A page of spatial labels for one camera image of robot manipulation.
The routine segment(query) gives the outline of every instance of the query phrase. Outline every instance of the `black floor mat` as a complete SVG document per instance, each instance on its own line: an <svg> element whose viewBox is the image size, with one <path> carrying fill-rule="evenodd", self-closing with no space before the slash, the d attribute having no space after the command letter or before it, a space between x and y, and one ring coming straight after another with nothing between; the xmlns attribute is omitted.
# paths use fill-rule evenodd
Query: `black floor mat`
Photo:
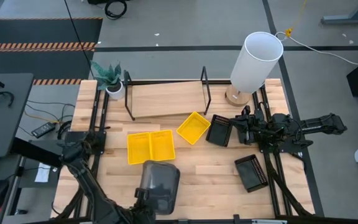
<svg viewBox="0 0 358 224"><path fill-rule="evenodd" d="M86 52L92 59L93 52ZM90 69L82 51L0 52L0 73L33 73L34 79L88 79Z"/></svg>
<svg viewBox="0 0 358 224"><path fill-rule="evenodd" d="M81 42L97 42L102 18L74 19ZM69 19L1 19L0 43L78 42Z"/></svg>

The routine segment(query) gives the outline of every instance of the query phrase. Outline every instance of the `gray floor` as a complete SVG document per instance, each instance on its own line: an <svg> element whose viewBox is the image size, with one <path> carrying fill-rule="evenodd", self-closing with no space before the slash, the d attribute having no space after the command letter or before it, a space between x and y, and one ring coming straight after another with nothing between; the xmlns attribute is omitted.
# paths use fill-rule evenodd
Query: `gray floor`
<svg viewBox="0 0 358 224"><path fill-rule="evenodd" d="M104 17L103 10L81 0L67 0L73 17ZM277 30L293 25L301 0L268 0ZM308 1L293 37L308 45L358 45L358 25L322 26L321 16L348 14L355 0ZM5 0L0 18L68 17L61 0ZM181 45L241 45L247 34L269 31L259 0L133 0L127 14L117 21L103 20L98 47L152 47ZM284 45L295 45L286 40ZM335 52L358 62L358 51ZM101 65L121 62L133 78L198 78L203 65L210 78L228 78L238 55L236 50L169 52L96 52ZM342 136L314 134L309 148L314 174L327 217L358 218L358 102L353 99L346 75L356 66L315 52L285 52L289 78L301 118L336 113L349 130ZM270 77L281 78L277 65ZM73 103L77 86L35 86L30 98L37 101ZM35 105L56 115L61 106ZM23 117L21 126L32 130L43 121ZM25 133L18 136L28 139ZM54 134L46 138L55 138ZM19 207L28 208L23 217L7 217L5 223L44 220L50 214L53 189L24 192Z"/></svg>

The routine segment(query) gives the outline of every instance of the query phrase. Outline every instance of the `white cylindrical lampshade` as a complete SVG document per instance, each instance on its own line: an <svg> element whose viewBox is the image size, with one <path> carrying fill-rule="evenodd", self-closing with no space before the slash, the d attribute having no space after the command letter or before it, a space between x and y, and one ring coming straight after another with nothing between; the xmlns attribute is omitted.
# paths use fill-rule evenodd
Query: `white cylindrical lampshade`
<svg viewBox="0 0 358 224"><path fill-rule="evenodd" d="M266 32L249 34L231 73L232 85L244 93L257 91L282 55L283 44L274 35Z"/></svg>

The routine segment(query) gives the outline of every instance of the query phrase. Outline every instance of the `wooden lamp base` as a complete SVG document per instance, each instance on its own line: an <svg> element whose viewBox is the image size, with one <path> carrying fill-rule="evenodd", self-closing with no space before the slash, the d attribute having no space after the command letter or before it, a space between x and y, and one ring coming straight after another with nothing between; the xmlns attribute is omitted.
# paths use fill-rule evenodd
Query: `wooden lamp base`
<svg viewBox="0 0 358 224"><path fill-rule="evenodd" d="M251 99L251 94L240 92L233 85L229 85L224 93L224 97L230 105L245 106Z"/></svg>

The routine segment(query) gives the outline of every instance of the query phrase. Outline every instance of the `white paper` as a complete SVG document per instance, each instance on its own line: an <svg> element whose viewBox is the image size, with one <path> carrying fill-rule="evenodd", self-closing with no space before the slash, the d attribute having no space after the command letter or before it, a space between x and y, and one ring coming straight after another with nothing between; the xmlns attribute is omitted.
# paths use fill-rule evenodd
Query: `white paper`
<svg viewBox="0 0 358 224"><path fill-rule="evenodd" d="M40 162L38 168L39 169L37 172L37 176L35 177L35 182L38 182L38 183L48 182L50 166L45 165Z"/></svg>

